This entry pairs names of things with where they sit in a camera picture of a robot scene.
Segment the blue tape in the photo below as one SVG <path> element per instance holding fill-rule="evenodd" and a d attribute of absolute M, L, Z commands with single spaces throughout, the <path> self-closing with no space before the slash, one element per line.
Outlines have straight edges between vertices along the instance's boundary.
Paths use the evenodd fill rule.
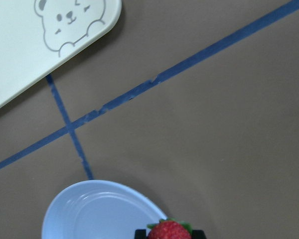
<path fill-rule="evenodd" d="M 269 26 L 270 24 L 278 21 L 279 19 L 293 13 L 299 9 L 299 0 L 293 0 L 280 8 L 273 10 L 267 15 L 259 18 L 258 20 L 248 24 L 247 26 L 235 31 L 234 33 L 226 36 L 225 38 L 217 41 L 216 43 L 208 46 L 207 48 L 197 52 L 196 54 L 188 57 L 187 59 L 179 62 L 178 64 L 170 67 L 169 69 L 161 72 L 152 81 L 148 80 L 130 91 L 124 93 L 123 95 L 115 98 L 114 100 L 106 103 L 101 107 L 100 110 L 93 110 L 86 115 L 80 117 L 73 122 L 73 126 L 78 128 L 87 122 L 103 115 L 107 111 L 110 111 L 123 103 L 133 99 L 134 97 L 140 95 L 141 93 L 149 90 L 150 88 L 157 86 L 158 84 L 176 76 L 177 74 L 187 70 L 188 68 L 204 61 L 205 59 L 217 54 L 218 52 L 228 48 L 229 46 L 243 40 L 244 38 L 254 34 L 255 32 Z"/>
<path fill-rule="evenodd" d="M 10 156 L 9 158 L 5 159 L 4 161 L 0 162 L 0 169 L 8 166 L 9 164 L 12 164 L 13 162 L 16 162 L 17 160 L 27 156 L 28 154 L 36 151 L 37 149 L 40 149 L 47 144 L 51 143 L 52 141 L 58 139 L 59 137 L 62 137 L 63 135 L 67 134 L 68 130 L 66 127 L 63 127 L 56 132 L 48 135 L 47 137 L 39 140 L 38 142 L 30 145 L 29 147 L 25 148 L 24 150 Z"/>
<path fill-rule="evenodd" d="M 89 165 L 85 159 L 84 156 L 84 152 L 82 150 L 82 147 L 76 137 L 76 134 L 74 132 L 74 129 L 79 128 L 80 126 L 92 121 L 93 119 L 105 114 L 107 111 L 110 111 L 118 106 L 120 106 L 121 104 L 133 99 L 134 97 L 140 95 L 141 93 L 149 90 L 150 88 L 170 79 L 171 77 L 187 70 L 188 68 L 196 65 L 197 63 L 202 62 L 203 60 L 217 54 L 218 52 L 228 48 L 229 46 L 243 40 L 244 38 L 252 35 L 253 33 L 269 26 L 270 24 L 280 20 L 281 18 L 288 16 L 289 14 L 297 11 L 299 9 L 299 0 L 292 0 L 289 3 L 281 6 L 280 8 L 266 14 L 265 16 L 259 18 L 258 20 L 248 24 L 247 26 L 237 30 L 236 32 L 226 36 L 225 38 L 217 41 L 216 43 L 208 46 L 207 48 L 197 52 L 196 54 L 190 56 L 189 58 L 181 61 L 180 63 L 172 66 L 171 68 L 161 72 L 160 74 L 157 75 L 157 77 L 152 81 L 152 80 L 148 80 L 138 86 L 136 86 L 135 88 L 131 89 L 130 91 L 126 92 L 125 94 L 115 98 L 114 100 L 106 103 L 105 105 L 103 105 L 101 107 L 101 109 L 99 111 L 97 110 L 93 110 L 89 113 L 87 113 L 86 115 L 78 118 L 77 120 L 75 120 L 73 123 L 70 122 L 69 117 L 67 116 L 67 113 L 65 111 L 65 108 L 63 106 L 63 104 L 61 104 L 61 106 L 63 106 L 60 111 L 63 115 L 64 121 L 66 122 L 67 125 L 67 129 L 70 132 L 71 130 L 71 137 L 72 140 L 74 142 L 74 145 L 78 151 L 78 154 L 80 155 L 80 157 L 82 158 L 82 163 L 84 165 L 84 168 L 86 170 L 89 170 Z M 59 94 L 56 94 L 58 100 L 60 101 L 61 98 L 59 96 Z M 56 136 L 57 132 L 62 131 L 62 129 L 56 131 L 55 133 L 47 136 L 46 138 L 38 141 L 37 143 L 29 146 L 28 148 L 22 150 L 21 152 L 5 159 L 4 161 L 2 161 L 0 163 L 0 169 L 9 165 L 12 162 L 15 162 L 16 160 L 28 155 L 29 153 L 35 151 L 36 149 L 39 149 L 40 147 L 45 146 L 46 144 L 48 144 L 49 142 L 59 138 L 60 136 Z"/>
<path fill-rule="evenodd" d="M 51 92 L 52 92 L 52 95 L 56 101 L 56 104 L 62 114 L 62 117 L 63 117 L 63 120 L 66 124 L 66 128 L 71 136 L 71 139 L 72 139 L 72 142 L 75 146 L 75 149 L 79 155 L 79 157 L 81 158 L 81 163 L 83 165 L 83 168 L 85 170 L 85 173 L 88 177 L 89 180 L 92 180 L 94 179 L 93 177 L 93 174 L 92 174 L 92 171 L 91 171 L 91 168 L 90 168 L 90 165 L 88 163 L 88 161 L 86 160 L 86 157 L 85 157 L 85 154 L 84 154 L 84 151 L 83 151 L 83 148 L 79 142 L 79 139 L 75 133 L 75 130 L 74 130 L 74 127 L 72 126 L 72 122 L 69 118 L 69 115 L 68 113 L 66 112 L 66 109 L 64 107 L 64 104 L 62 102 L 62 99 L 60 97 L 60 94 L 58 92 L 58 90 L 56 89 L 55 85 L 54 85 L 54 82 L 53 82 L 53 79 L 52 79 L 52 76 L 49 74 L 47 75 L 46 77 L 46 80 L 48 81 L 48 84 L 51 88 Z"/>

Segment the black holder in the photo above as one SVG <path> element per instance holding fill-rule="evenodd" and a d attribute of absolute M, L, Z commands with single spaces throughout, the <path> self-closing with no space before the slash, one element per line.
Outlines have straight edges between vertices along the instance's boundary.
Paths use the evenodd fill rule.
<path fill-rule="evenodd" d="M 134 239 L 147 239 L 146 229 L 135 230 Z M 193 230 L 191 239 L 207 239 L 203 230 Z"/>

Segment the light blue plate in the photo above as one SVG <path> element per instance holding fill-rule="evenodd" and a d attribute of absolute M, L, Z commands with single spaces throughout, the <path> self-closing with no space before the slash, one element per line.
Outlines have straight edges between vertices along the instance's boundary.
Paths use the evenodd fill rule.
<path fill-rule="evenodd" d="M 122 184 L 89 180 L 69 186 L 50 204 L 42 239 L 133 239 L 136 229 L 166 215 Z"/>

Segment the cutting board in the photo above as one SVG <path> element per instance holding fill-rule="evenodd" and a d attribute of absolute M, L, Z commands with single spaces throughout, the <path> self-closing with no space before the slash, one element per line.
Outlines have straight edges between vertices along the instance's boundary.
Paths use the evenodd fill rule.
<path fill-rule="evenodd" d="M 0 107 L 102 37 L 121 0 L 0 0 Z"/>

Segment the bear nose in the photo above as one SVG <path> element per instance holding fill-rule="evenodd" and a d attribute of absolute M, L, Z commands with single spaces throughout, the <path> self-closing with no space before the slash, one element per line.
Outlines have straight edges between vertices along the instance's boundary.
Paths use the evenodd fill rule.
<path fill-rule="evenodd" d="M 70 12 L 68 12 L 68 13 L 66 14 L 66 17 L 67 17 L 67 18 L 71 18 L 71 17 L 72 17 L 72 14 L 73 14 L 73 12 L 70 11 Z"/>

